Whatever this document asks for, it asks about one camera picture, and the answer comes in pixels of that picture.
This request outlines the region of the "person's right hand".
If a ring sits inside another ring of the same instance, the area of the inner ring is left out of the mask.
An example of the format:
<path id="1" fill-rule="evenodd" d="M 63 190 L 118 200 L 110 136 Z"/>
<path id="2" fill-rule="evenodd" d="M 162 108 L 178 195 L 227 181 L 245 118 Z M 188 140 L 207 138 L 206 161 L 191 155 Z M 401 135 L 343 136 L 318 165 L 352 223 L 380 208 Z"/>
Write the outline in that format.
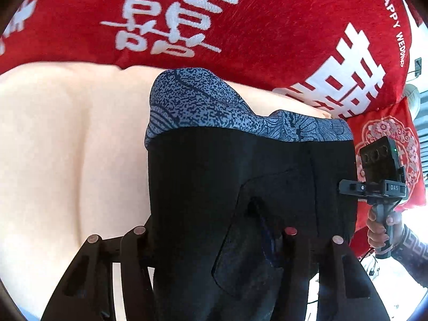
<path id="1" fill-rule="evenodd" d="M 386 219 L 386 224 L 388 228 L 393 229 L 393 238 L 391 242 L 392 247 L 396 247 L 404 233 L 404 224 L 402 214 L 400 212 L 392 212 Z M 368 243 L 370 247 L 374 249 L 380 249 L 386 246 L 386 242 L 389 239 L 387 235 L 387 230 L 384 225 L 376 221 L 375 212 L 371 209 L 368 214 L 368 219 L 366 221 L 368 227 Z"/>

